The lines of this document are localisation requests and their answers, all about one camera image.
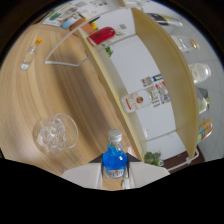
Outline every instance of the glass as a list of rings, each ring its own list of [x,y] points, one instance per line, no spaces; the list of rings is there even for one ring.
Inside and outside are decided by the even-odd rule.
[[[182,52],[200,49],[198,43],[190,37],[172,35],[171,37]]]
[[[39,120],[33,128],[33,140],[40,151],[55,155],[76,145],[78,128],[71,117],[58,113]]]

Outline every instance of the wooden table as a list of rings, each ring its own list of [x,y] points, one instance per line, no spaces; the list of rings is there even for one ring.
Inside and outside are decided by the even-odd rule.
[[[0,72],[0,147],[6,159],[31,164],[57,176],[67,169],[87,164],[107,150],[110,129],[120,129],[123,145],[129,144],[91,62],[79,68],[46,65],[44,59],[68,33],[61,27],[30,26],[16,41]],[[20,70],[25,51],[38,37],[43,41],[27,71]],[[51,60],[76,63],[85,57],[82,43],[71,35]],[[77,145],[55,157],[40,152],[32,139],[39,119],[56,113],[71,116],[79,129]],[[119,190],[120,181],[104,179],[103,189]]]

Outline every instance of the blue bottle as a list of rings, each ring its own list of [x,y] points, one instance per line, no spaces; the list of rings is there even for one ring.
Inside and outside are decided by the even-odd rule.
[[[108,179],[123,177],[127,165],[127,155],[122,151],[122,132],[112,129],[108,132],[108,150],[103,154],[103,165]]]

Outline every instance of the bottle cap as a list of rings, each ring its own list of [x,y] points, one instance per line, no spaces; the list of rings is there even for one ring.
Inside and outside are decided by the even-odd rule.
[[[39,44],[41,41],[42,41],[42,38],[39,37],[39,38],[36,40],[36,44]]]
[[[108,132],[108,137],[111,142],[120,142],[122,139],[122,132],[117,129],[111,129]]]
[[[98,28],[98,25],[97,24],[94,24],[93,25],[93,29],[96,30],[97,28]]]
[[[191,42],[191,45],[192,45],[196,50],[199,50],[199,49],[200,49],[200,46],[198,45],[198,43],[196,42],[196,40],[191,39],[190,42]]]

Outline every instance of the white wall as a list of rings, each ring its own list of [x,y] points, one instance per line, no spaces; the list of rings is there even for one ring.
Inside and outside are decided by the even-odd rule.
[[[181,35],[194,38],[200,46],[199,51],[183,53],[188,64],[206,63],[211,68],[211,77],[198,84],[199,88],[208,90],[211,98],[209,110],[202,113],[200,123],[210,119],[213,124],[212,134],[199,143],[199,148],[205,161],[220,159],[224,155],[224,72],[219,59],[205,37],[186,19],[182,18],[183,27],[175,28],[172,35]]]

